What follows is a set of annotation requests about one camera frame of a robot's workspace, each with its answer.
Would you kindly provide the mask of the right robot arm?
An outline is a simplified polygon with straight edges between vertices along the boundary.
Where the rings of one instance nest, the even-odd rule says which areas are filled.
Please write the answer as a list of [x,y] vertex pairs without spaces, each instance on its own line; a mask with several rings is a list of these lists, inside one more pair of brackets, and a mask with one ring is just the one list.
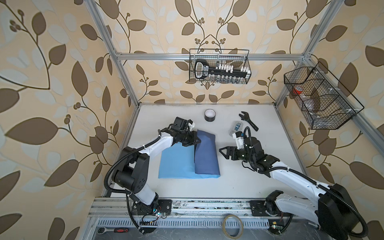
[[265,198],[268,215],[286,213],[304,218],[335,240],[368,236],[368,224],[343,186],[327,185],[290,168],[278,158],[265,154],[255,137],[240,136],[236,143],[235,147],[224,147],[219,152],[227,160],[248,163],[254,172],[280,181],[303,195],[298,198],[273,191]]

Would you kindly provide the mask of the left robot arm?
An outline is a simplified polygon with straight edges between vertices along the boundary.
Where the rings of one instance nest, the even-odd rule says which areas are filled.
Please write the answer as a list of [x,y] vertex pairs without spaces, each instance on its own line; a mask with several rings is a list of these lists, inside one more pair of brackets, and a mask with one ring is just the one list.
[[[150,226],[160,217],[167,217],[172,210],[172,200],[159,200],[159,195],[147,184],[150,157],[155,157],[165,149],[177,143],[189,147],[201,143],[197,132],[193,130],[195,123],[177,117],[167,128],[158,130],[158,136],[151,142],[138,147],[123,149],[119,160],[107,171],[104,187],[109,193],[124,194],[128,214],[134,226],[141,234],[147,232],[142,226]],[[132,214],[130,200],[138,214],[143,218],[155,216],[156,220],[137,222]]]

